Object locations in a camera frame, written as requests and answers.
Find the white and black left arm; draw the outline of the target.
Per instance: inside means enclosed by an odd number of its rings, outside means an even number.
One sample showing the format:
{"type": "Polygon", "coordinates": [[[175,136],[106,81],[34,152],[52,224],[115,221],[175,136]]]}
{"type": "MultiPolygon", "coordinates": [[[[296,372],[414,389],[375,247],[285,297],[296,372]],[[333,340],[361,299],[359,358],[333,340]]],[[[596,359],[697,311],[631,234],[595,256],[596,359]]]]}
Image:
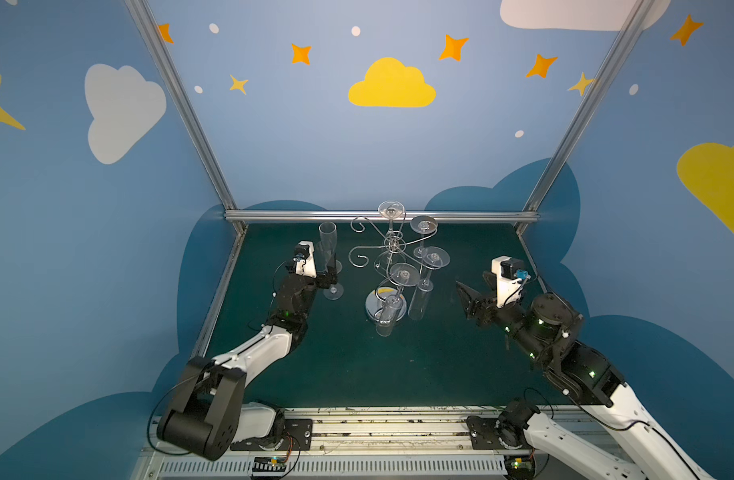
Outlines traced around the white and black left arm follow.
{"type": "Polygon", "coordinates": [[[302,342],[316,294],[338,281],[337,267],[306,276],[291,266],[260,331],[238,347],[212,358],[195,356],[178,383],[162,397],[168,402],[156,437],[207,460],[217,460],[234,444],[250,441],[266,448],[283,442],[284,414],[278,407],[244,401],[246,387],[302,342]]]}

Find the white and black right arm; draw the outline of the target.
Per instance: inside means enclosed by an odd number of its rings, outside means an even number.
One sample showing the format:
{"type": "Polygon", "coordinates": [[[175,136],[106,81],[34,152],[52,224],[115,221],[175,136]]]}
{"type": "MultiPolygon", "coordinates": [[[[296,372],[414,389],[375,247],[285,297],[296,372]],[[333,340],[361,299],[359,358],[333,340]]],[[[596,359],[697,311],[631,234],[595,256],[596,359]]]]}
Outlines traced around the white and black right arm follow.
{"type": "Polygon", "coordinates": [[[470,416],[474,446],[537,450],[588,479],[707,479],[702,469],[649,414],[623,374],[599,351],[579,341],[583,316],[549,292],[529,308],[457,283],[467,318],[502,329],[546,380],[600,425],[627,454],[610,454],[557,424],[526,399],[511,401],[497,418],[470,416]]]}

